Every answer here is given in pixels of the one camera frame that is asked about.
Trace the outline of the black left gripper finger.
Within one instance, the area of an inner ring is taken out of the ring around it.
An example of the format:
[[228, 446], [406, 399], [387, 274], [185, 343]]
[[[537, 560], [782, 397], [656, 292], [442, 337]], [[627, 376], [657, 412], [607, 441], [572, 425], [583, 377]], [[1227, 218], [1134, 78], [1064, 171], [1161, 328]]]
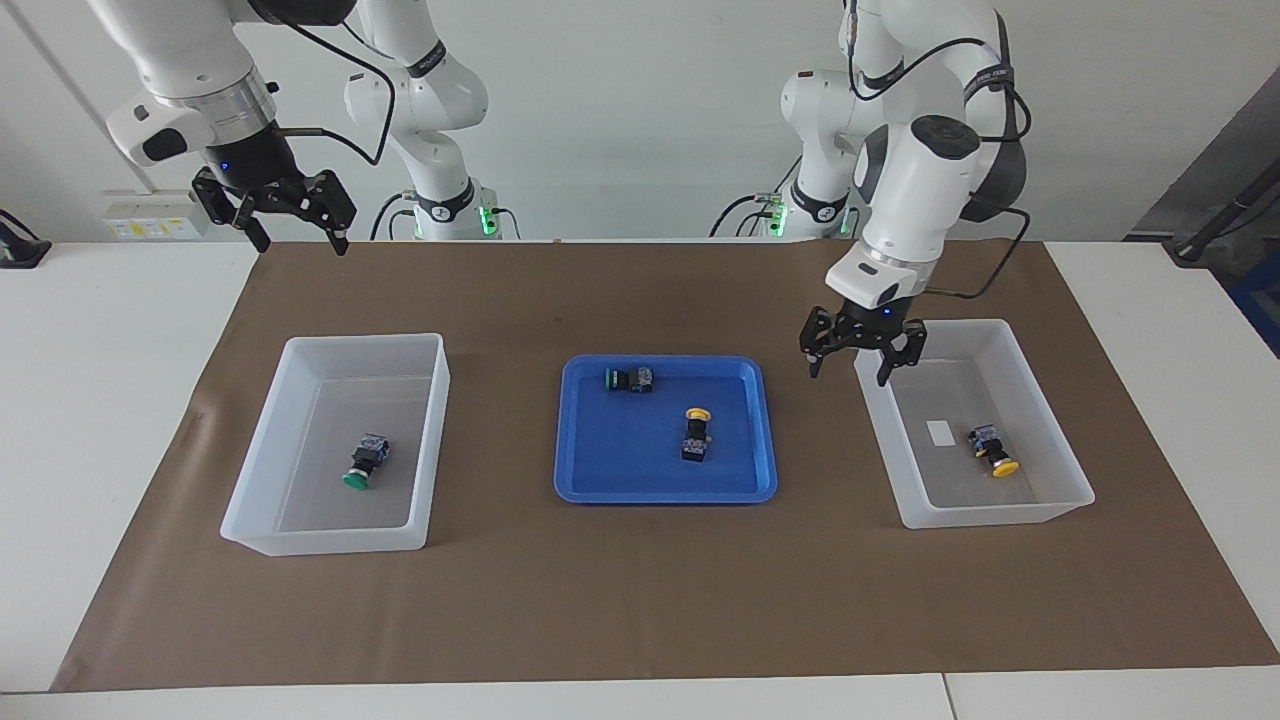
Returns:
[[928, 331], [923, 320], [906, 320], [902, 324], [901, 346], [890, 341], [881, 350], [881, 365], [877, 372], [877, 384], [886, 387], [895, 370], [902, 366], [916, 366], [925, 347]]
[[813, 307], [800, 331], [799, 347], [808, 363], [812, 379], [820, 374], [826, 357], [837, 347], [832, 341], [833, 316], [824, 307]]

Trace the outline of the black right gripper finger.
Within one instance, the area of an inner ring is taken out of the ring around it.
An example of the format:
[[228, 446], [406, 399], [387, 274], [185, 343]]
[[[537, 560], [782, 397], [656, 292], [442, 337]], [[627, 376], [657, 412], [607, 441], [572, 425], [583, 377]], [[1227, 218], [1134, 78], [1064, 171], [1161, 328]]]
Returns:
[[257, 252], [269, 250], [271, 240], [255, 215], [252, 196], [242, 199], [239, 205], [232, 202], [227, 187], [215, 177], [211, 168], [201, 168], [195, 173], [192, 191], [214, 225], [229, 225], [241, 232]]
[[332, 170], [305, 176], [297, 200], [297, 217], [320, 228], [334, 250], [342, 258], [349, 247], [348, 233], [357, 214], [357, 208]]

